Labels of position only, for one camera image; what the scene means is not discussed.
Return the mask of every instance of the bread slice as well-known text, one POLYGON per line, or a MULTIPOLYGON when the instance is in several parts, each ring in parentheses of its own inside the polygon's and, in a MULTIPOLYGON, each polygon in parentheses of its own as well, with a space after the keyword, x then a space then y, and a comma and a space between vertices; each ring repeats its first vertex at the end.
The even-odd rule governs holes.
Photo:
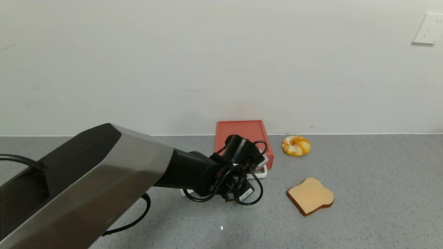
POLYGON ((334 203, 334 194, 312 177, 288 190, 288 196, 304 216, 334 203))

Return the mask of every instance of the robotic arm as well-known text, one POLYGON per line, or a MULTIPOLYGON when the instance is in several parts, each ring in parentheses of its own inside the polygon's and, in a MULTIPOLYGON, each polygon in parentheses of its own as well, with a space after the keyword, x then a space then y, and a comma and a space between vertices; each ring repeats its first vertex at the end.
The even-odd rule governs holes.
POLYGON ((230 135, 221 151, 206 157, 103 124, 38 162, 9 157, 32 167, 0 187, 0 248, 86 249, 152 186, 182 188, 196 202, 221 195, 226 201, 255 204, 263 187, 252 169, 265 161, 266 152, 257 143, 266 145, 230 135), (243 202, 253 189, 246 172, 260 186, 253 202, 243 202))

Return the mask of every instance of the wall outlet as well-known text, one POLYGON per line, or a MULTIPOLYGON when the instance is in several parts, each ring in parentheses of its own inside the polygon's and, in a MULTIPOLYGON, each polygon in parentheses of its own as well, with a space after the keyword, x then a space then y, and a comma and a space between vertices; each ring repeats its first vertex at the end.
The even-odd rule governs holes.
POLYGON ((442 32, 443 15, 426 13, 412 42, 435 44, 442 32))

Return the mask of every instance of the black wire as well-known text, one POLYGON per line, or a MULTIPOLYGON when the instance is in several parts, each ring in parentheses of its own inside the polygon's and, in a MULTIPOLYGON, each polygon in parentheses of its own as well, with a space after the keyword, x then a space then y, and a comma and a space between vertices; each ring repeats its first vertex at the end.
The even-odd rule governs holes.
POLYGON ((254 204, 256 204, 257 202, 260 201, 261 197, 263 196, 263 185, 261 185, 260 180, 257 178, 257 176, 254 174, 254 172, 253 172, 251 169, 249 169, 249 172, 252 174, 252 176, 254 177, 254 179, 257 181, 258 186, 260 186, 260 195, 259 195, 258 198, 257 198, 255 201, 253 201, 253 202, 242 202, 242 201, 238 198, 238 191, 236 191, 236 192, 234 193, 234 199, 235 199, 235 201, 236 201, 237 203, 241 204, 241 205, 244 205, 244 206, 250 206, 250 205, 254 205, 254 204))
POLYGON ((132 223, 127 224, 125 226, 122 226, 122 227, 119 227, 119 228, 116 228, 116 229, 112 229, 112 230, 108 230, 108 231, 104 232, 101 236, 103 237, 103 236, 110 235, 110 234, 113 234, 113 233, 121 232, 121 231, 126 230, 128 228, 131 228, 135 224, 139 223, 146 216, 146 214, 149 211, 149 208, 151 207, 151 199, 149 198, 148 194, 144 193, 141 196, 141 198, 146 201, 146 209, 144 210, 143 214, 140 217, 138 217, 138 219, 134 220, 132 223))
POLYGON ((255 141, 254 144, 264 144, 264 150, 260 154, 260 156, 263 156, 268 151, 268 144, 265 141, 263 140, 255 141))
POLYGON ((11 154, 0 154, 0 161, 18 162, 18 163, 28 165, 34 169, 44 171, 43 165, 37 163, 36 161, 34 161, 30 158, 24 157, 24 156, 11 155, 11 154))
POLYGON ((183 192, 185 193, 185 196, 188 197, 191 201, 195 201, 195 202, 207 202, 209 200, 211 200, 215 194, 217 193, 217 190, 219 189, 220 185, 224 182, 225 178, 231 174, 231 172, 233 172, 234 170, 237 170, 238 168, 241 168, 241 165, 235 165, 232 168, 230 168, 221 178, 218 178, 217 181, 215 182, 215 187, 212 190, 212 193, 210 195, 208 195, 205 198, 196 198, 192 195, 190 195, 188 193, 187 189, 183 189, 183 192))
POLYGON ((222 152, 224 149, 226 149, 226 146, 227 146, 227 145, 225 144, 225 146, 224 146, 223 148, 221 148, 219 151, 217 151, 216 153, 217 153, 217 154, 220 154, 220 152, 222 152))
MULTIPOLYGON (((264 144, 264 150, 263 150, 263 152, 261 152, 261 154, 259 155, 259 156, 263 156, 267 151, 268 151, 268 144, 265 142, 265 141, 263 141, 263 140, 259 140, 259 141, 255 141, 253 144, 264 144)), ((217 154, 219 154, 220 152, 222 152, 224 149, 226 149, 226 145, 223 147, 223 148, 221 148, 219 151, 217 151, 216 153, 217 154)), ((242 168, 242 166, 241 165, 236 165, 236 166, 233 166, 231 169, 229 169, 221 178, 218 178, 217 179, 217 181, 215 182, 215 187, 214 187, 214 189, 212 190, 212 192, 211 192, 211 194, 210 195, 208 195, 208 196, 206 196, 206 197, 204 197, 204 198, 197 198, 197 197, 194 197, 194 196, 192 196, 192 195, 190 195, 189 194, 189 192, 188 192, 188 190, 186 190, 186 189, 183 189, 183 192, 184 192, 184 194, 185 194, 185 196, 186 197, 188 197, 191 201, 194 201, 194 202, 207 202, 207 201, 209 201, 209 200, 211 200, 215 195, 216 195, 216 193, 217 193, 217 190, 219 189, 219 187, 220 187, 220 185, 221 184, 223 184, 224 183, 224 180, 225 180, 225 178, 231 173, 231 172, 233 172, 234 170, 236 170, 237 168, 241 168, 242 170, 241 170, 241 173, 240 173, 240 176, 238 177, 238 180, 237 180, 237 183, 236 183, 236 186, 235 186, 235 191, 234 191, 234 199, 235 199, 235 201, 237 202, 237 203, 239 203, 239 204, 241 204, 241 205, 245 205, 245 206, 250 206, 250 205, 254 205, 254 204, 256 204, 257 202, 259 202, 260 201, 260 199, 262 198, 262 196, 263 196, 263 185, 261 184, 261 182, 260 182, 260 180, 257 178, 257 176, 254 174, 254 172, 252 171, 252 169, 248 169, 249 170, 249 172, 252 174, 252 176, 254 177, 254 179, 257 181, 257 183, 258 183, 258 185, 259 185, 259 187, 260 187, 260 195, 258 196, 258 198, 255 200, 255 201, 253 201, 253 202, 242 202, 242 201, 240 201, 240 199, 238 198, 238 192, 239 192, 239 189, 240 189, 240 182, 241 182, 241 176, 243 175, 243 168, 242 168)))

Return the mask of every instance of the sticker label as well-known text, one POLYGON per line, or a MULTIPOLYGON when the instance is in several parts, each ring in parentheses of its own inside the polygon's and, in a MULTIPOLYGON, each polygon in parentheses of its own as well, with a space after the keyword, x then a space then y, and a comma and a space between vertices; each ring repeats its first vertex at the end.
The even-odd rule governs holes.
POLYGON ((238 199, 242 202, 244 199, 246 199, 248 196, 250 196, 254 190, 252 188, 248 189, 244 194, 242 194, 238 199))

